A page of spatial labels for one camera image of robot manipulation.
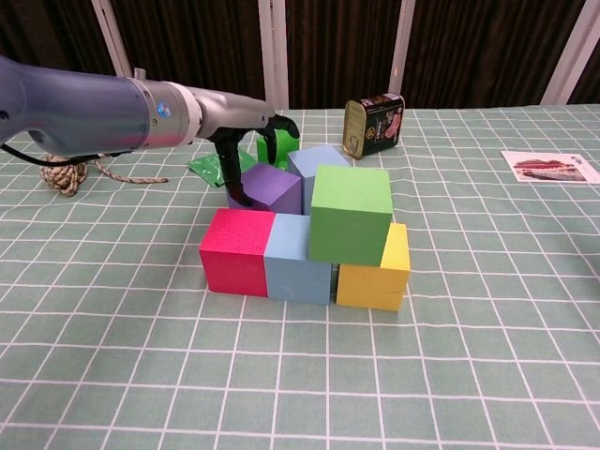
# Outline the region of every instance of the can label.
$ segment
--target can label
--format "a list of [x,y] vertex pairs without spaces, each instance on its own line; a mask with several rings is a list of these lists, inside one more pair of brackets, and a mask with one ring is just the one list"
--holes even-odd
[[404,98],[387,93],[350,100],[344,113],[343,148],[353,158],[380,152],[398,144]]

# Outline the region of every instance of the green grid tablecloth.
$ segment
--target green grid tablecloth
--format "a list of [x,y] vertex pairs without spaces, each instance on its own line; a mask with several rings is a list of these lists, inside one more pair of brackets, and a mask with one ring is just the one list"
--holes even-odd
[[[289,115],[341,151],[343,111]],[[398,314],[208,292],[226,198],[187,163],[213,148],[110,166],[164,185],[90,166],[72,198],[0,156],[0,449],[600,445],[599,186],[518,183],[500,153],[600,170],[599,106],[407,111],[398,147],[352,161],[389,171],[409,228]]]

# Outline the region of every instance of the light blue foam block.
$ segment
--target light blue foam block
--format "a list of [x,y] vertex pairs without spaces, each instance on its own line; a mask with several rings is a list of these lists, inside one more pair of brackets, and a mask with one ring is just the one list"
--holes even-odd
[[315,187],[315,175],[320,165],[350,166],[348,161],[332,145],[319,145],[288,154],[288,172],[302,178],[302,211],[310,215],[310,202]]
[[310,217],[276,214],[264,252],[269,298],[328,305],[332,264],[308,259]]

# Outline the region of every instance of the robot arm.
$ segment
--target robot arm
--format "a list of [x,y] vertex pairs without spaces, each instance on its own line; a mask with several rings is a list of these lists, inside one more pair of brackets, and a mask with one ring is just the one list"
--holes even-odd
[[131,79],[30,67],[0,56],[0,144],[12,152],[6,141],[24,131],[46,152],[71,161],[204,138],[215,145],[230,195],[250,206],[237,146],[255,130],[274,163],[276,129],[300,135],[291,119],[255,98],[148,81],[143,70]]

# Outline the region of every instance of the stacked blocks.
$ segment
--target stacked blocks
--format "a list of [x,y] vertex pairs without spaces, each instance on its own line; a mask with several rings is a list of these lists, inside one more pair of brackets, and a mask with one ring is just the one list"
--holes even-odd
[[410,272],[406,226],[391,223],[379,267],[340,265],[336,302],[346,307],[398,311]]
[[310,217],[277,214],[264,253],[270,298],[327,305],[332,264],[308,259]]
[[275,213],[218,209],[200,244],[208,289],[266,297],[266,250]]
[[[290,136],[290,133],[284,129],[276,129],[275,138],[277,140],[277,156],[274,165],[285,171],[288,169],[288,154],[300,148],[300,140]],[[263,136],[256,140],[256,154],[260,162],[269,162],[266,154],[266,141]]]
[[298,175],[259,162],[242,173],[242,183],[255,204],[246,208],[227,194],[230,208],[302,214],[302,179]]
[[319,166],[310,215],[310,259],[379,266],[392,214],[387,171]]
[[288,161],[288,172],[295,173],[302,178],[302,212],[307,216],[310,215],[312,192],[318,167],[321,165],[350,166],[348,161],[331,145],[291,152],[288,155]]

